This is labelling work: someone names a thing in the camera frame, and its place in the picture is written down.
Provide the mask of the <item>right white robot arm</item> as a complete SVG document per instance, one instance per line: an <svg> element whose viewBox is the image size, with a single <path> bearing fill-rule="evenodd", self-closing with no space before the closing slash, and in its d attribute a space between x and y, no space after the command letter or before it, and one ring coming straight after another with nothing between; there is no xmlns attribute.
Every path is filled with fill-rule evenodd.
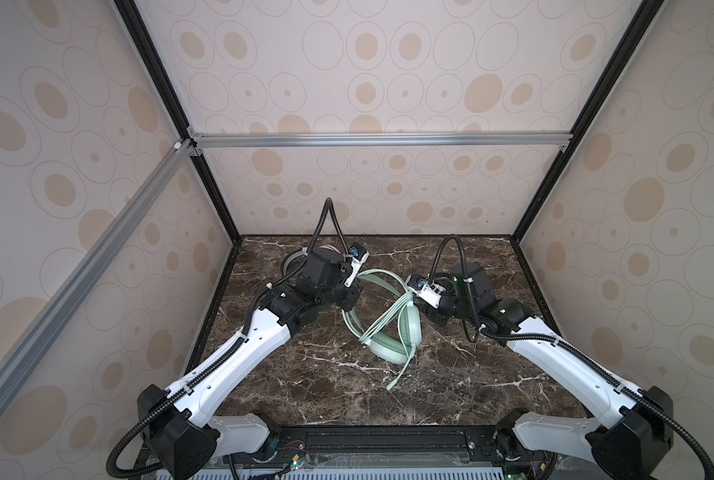
<svg viewBox="0 0 714 480"><path fill-rule="evenodd" d="M493 444L505 460L545 451L595 463L612 479L649 479L674 439L696 454L704 476L714 463L698 440L673 419L672 398L642 389L611 372L554 332L516 299L499 299L476 263L469 274L444 273L434 281L407 280L416 304L431 320L460 319L542 369L588 412L585 418L541 415L516 408L496 426Z"/></svg>

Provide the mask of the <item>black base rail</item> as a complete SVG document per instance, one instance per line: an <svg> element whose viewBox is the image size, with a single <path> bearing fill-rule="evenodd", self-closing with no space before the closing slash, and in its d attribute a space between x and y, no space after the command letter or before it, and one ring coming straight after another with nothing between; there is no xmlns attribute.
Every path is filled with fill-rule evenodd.
<svg viewBox="0 0 714 480"><path fill-rule="evenodd" d="M488 464L507 474L524 474L528 479L546 479L553 472L559 454L548 448L529 450L502 425L486 426L269 426L259 443L230 447L230 440L248 440L238 427L226 433L206 426L164 427L147 433L145 443L157 457L158 466L143 467L140 476L165 470L174 479L190 479L217 463L226 466L234 479L237 466L259 468L278 466L284 476L305 463L356 456L381 459L430 460L434 455L460 460L465 465Z"/></svg>

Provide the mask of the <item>silver aluminium rail back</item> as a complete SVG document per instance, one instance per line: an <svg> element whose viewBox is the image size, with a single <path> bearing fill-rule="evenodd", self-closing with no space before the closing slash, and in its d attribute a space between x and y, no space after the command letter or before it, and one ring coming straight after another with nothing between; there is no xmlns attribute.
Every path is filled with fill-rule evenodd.
<svg viewBox="0 0 714 480"><path fill-rule="evenodd" d="M193 142L206 148L337 148L568 145L570 131L381 132L381 133L196 133Z"/></svg>

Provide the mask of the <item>silver aluminium rail left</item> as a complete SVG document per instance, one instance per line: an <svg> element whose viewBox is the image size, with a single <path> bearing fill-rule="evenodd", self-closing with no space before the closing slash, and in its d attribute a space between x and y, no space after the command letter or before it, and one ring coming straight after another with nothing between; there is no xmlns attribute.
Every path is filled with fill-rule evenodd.
<svg viewBox="0 0 714 480"><path fill-rule="evenodd" d="M0 418L195 146L170 150L0 362Z"/></svg>

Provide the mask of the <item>white black headphones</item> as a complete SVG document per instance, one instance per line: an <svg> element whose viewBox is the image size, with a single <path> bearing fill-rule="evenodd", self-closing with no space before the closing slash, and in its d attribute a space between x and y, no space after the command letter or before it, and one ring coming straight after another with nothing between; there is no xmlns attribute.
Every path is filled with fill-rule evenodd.
<svg viewBox="0 0 714 480"><path fill-rule="evenodd" d="M313 260L308 260L302 249L290 253L284 259L281 272L283 277L301 277L312 283L327 283L338 277L342 260L341 252L332 245L316 247Z"/></svg>

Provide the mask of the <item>black vertical frame post right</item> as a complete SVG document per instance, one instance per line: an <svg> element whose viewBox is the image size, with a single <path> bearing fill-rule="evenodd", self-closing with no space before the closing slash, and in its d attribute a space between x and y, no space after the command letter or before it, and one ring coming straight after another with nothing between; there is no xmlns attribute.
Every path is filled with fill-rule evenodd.
<svg viewBox="0 0 714 480"><path fill-rule="evenodd" d="M535 222L543 205L564 173L572 156L581 145L594 120L602 110L603 105L608 100L611 92L620 80L665 4L666 1L664 0L646 0L639 4L628 27L624 30L621 39L615 45L600 79L594 85L577 120L573 124L570 130L572 137L568 145L560 149L550 164L547 174L539 185L525 214L511 236L514 246L519 246L526 237L530 227Z"/></svg>

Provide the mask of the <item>black vertical frame post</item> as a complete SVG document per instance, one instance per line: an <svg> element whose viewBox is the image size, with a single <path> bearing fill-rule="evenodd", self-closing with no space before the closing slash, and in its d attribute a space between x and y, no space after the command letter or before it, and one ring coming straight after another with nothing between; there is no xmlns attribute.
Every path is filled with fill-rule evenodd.
<svg viewBox="0 0 714 480"><path fill-rule="evenodd" d="M131 0L115 0L114 5L120 14L125 28L138 51L179 138L195 140L196 137L190 132L191 123L183 109L178 93L171 81L171 77L166 71L165 65L162 62L136 2ZM239 241L242 235L239 233L236 223L229 212L226 201L208 165L205 155L203 153L193 154L191 161L229 239L232 242Z"/></svg>
<svg viewBox="0 0 714 480"><path fill-rule="evenodd" d="M603 105L608 100L611 92L620 80L665 4L666 1L664 0L646 0L639 4L628 27L624 30L621 39L615 45L600 79L594 85L577 120L573 124L570 130L572 137L568 145L560 149L550 164L547 174L539 185L525 214L511 236L514 246L519 246L526 237L530 227L535 222L543 205L564 173L572 156L581 145L594 120L602 110Z"/></svg>

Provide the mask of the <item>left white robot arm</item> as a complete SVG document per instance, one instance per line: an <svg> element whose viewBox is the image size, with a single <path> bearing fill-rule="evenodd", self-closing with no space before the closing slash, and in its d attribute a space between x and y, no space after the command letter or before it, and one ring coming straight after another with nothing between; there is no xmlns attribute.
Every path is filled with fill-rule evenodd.
<svg viewBox="0 0 714 480"><path fill-rule="evenodd" d="M219 417L228 395L276 349L333 306L352 309L362 293L357 276L369 258L354 243L345 254L311 247L303 262L251 302L241 329L167 388L147 387L138 398L140 419L112 448L107 474L116 479L165 469L188 479L223 455L257 453L271 428L259 416Z"/></svg>

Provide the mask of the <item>silver aluminium rail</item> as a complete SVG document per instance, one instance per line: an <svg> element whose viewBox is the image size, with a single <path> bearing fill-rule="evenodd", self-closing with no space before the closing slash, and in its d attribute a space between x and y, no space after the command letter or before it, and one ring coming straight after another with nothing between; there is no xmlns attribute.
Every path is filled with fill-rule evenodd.
<svg viewBox="0 0 714 480"><path fill-rule="evenodd" d="M195 146L170 150L0 362L0 418Z"/></svg>
<svg viewBox="0 0 714 480"><path fill-rule="evenodd" d="M568 145L570 131L381 132L381 133L196 133L193 142L206 148L337 148Z"/></svg>

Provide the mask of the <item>mint green headphones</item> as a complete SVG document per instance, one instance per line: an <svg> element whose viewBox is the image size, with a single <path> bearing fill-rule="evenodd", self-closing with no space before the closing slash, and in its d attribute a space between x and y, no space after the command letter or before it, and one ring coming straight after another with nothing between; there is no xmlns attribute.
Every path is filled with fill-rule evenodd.
<svg viewBox="0 0 714 480"><path fill-rule="evenodd" d="M395 296L395 301L368 326L363 324L356 308L342 311L346 327L361 344L378 358L402 366L400 373L386 386L386 390L391 391L416 358L423 342L420 310L414 303L416 296L398 274L389 270L369 269L357 278Z"/></svg>

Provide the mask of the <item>black vertical frame post left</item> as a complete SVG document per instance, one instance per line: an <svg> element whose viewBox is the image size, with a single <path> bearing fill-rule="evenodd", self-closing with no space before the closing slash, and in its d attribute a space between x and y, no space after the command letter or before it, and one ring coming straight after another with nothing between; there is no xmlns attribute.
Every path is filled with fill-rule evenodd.
<svg viewBox="0 0 714 480"><path fill-rule="evenodd" d="M120 14L125 28L138 51L179 138L195 140L196 137L190 132L191 123L183 109L178 93L171 81L171 77L166 71L165 65L162 62L136 2L131 0L115 0L114 5ZM232 242L239 241L242 235L239 233L236 223L229 212L226 201L208 165L205 155L203 153L193 154L191 161L229 239Z"/></svg>

